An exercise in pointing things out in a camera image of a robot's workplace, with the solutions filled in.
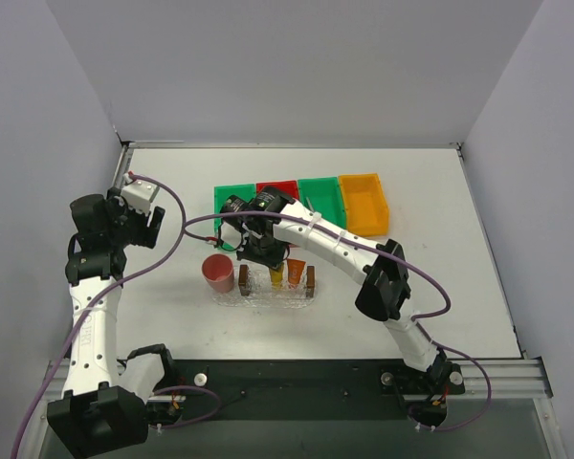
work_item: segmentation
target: plastic storage bin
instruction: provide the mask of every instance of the plastic storage bin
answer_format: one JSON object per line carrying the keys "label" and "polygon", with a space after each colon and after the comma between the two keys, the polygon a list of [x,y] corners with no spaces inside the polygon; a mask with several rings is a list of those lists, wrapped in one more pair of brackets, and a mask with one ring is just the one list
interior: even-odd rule
{"label": "plastic storage bin", "polygon": [[389,230],[389,207],[377,174],[341,175],[346,228],[360,236],[380,236]]}
{"label": "plastic storage bin", "polygon": [[[235,194],[245,201],[250,201],[255,197],[255,185],[245,184],[245,185],[228,185],[228,186],[216,186],[214,188],[214,213],[219,213],[221,207],[225,204],[230,196]],[[221,220],[218,218],[214,219],[214,232],[217,233],[217,229],[221,225]],[[233,247],[229,244],[225,245],[225,248],[229,251],[233,250]]]}
{"label": "plastic storage bin", "polygon": [[290,196],[299,199],[298,182],[295,180],[288,180],[286,182],[264,182],[263,184],[257,184],[255,191],[258,193],[264,186],[275,186]]}
{"label": "plastic storage bin", "polygon": [[336,177],[298,180],[299,199],[328,222],[346,228],[341,187]]}

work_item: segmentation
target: white wall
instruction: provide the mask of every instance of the white wall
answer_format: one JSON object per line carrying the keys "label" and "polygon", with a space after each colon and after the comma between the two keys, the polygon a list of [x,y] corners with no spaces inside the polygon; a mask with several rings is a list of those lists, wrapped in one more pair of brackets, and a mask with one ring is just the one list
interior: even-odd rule
{"label": "white wall", "polygon": [[42,0],[0,0],[0,458],[69,323],[69,203],[120,145]]}
{"label": "white wall", "polygon": [[574,0],[545,0],[465,143],[465,164],[530,356],[574,459]]}
{"label": "white wall", "polygon": [[48,0],[125,140],[466,138],[541,0]]}

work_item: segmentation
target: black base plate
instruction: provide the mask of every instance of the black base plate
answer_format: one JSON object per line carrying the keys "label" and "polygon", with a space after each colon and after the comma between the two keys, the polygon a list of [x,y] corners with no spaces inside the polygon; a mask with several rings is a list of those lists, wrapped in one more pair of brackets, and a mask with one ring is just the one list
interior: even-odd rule
{"label": "black base plate", "polygon": [[[175,362],[186,384],[193,385],[198,373],[207,375],[206,388],[224,405],[217,420],[403,419],[398,394],[429,395],[425,375],[401,360]],[[459,365],[453,363],[453,371],[460,371]],[[381,383],[386,372],[395,385]],[[463,394],[465,389],[450,383],[449,392]],[[203,415],[214,403],[192,394],[183,404],[183,418]]]}

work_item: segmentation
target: clear plastic tray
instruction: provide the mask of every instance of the clear plastic tray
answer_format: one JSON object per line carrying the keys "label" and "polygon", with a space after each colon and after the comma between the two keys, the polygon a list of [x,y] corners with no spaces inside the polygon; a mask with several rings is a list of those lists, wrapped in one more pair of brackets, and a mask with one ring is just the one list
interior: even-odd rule
{"label": "clear plastic tray", "polygon": [[315,297],[306,297],[306,274],[295,289],[289,288],[285,279],[281,290],[274,290],[270,281],[268,268],[249,265],[249,282],[251,283],[251,293],[242,296],[238,285],[234,285],[231,292],[219,294],[212,291],[212,299],[221,306],[244,307],[244,308],[278,308],[278,309],[301,309],[313,301]]}

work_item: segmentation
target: green bin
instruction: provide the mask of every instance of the green bin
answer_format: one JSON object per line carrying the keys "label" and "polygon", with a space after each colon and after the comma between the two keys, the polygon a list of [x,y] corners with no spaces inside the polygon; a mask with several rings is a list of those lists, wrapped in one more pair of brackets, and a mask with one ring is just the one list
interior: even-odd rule
{"label": "green bin", "polygon": [[346,228],[346,214],[337,177],[298,180],[301,202],[328,222]]}

